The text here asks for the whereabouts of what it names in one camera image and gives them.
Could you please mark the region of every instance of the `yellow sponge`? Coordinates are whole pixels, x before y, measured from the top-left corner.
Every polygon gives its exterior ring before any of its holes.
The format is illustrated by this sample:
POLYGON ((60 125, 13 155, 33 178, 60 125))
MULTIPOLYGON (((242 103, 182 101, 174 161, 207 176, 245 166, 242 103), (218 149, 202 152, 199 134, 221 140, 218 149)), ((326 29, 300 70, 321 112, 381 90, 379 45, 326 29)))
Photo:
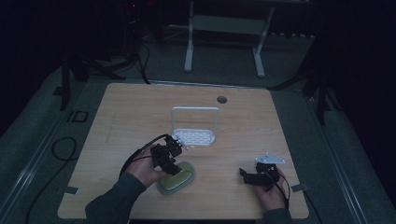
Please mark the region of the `yellow sponge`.
POLYGON ((157 182, 160 193, 170 195, 189 185, 196 177, 194 167, 187 161, 178 164, 181 171, 177 175, 168 175, 157 182))

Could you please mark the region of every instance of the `wooden table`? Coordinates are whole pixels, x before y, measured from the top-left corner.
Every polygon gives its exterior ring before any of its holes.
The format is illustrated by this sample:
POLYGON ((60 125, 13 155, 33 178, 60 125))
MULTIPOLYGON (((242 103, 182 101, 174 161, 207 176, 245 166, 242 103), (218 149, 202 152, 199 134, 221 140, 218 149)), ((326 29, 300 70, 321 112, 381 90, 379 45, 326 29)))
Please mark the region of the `wooden table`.
MULTIPOLYGON (((194 147, 176 157, 190 162, 195 180, 174 195, 162 195, 153 185, 140 195, 131 212, 141 219, 257 219, 262 208, 238 168, 254 173, 255 158, 269 152, 286 160, 278 167, 290 185, 299 184, 276 109, 267 90, 110 84, 97 111, 58 214, 85 218, 85 206, 116 183, 125 160, 138 148, 171 133, 173 106, 216 106, 220 109, 216 141, 194 147), (217 101, 227 98, 226 104, 217 101)), ((308 209, 301 192, 292 192, 293 218, 305 218, 308 209)))

